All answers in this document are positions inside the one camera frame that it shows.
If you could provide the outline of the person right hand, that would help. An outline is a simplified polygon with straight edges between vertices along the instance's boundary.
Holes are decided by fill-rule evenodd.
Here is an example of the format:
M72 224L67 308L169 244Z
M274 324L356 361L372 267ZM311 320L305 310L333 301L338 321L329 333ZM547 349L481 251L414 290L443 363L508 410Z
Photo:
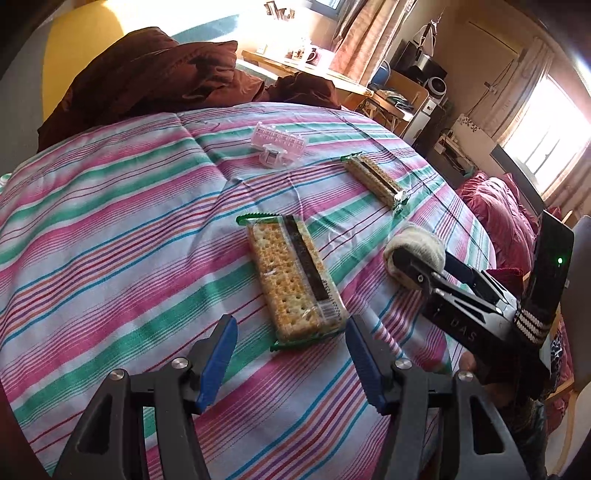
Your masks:
M461 371L471 372L480 383L486 374L486 367L484 364L471 352L465 351L459 361L459 368Z

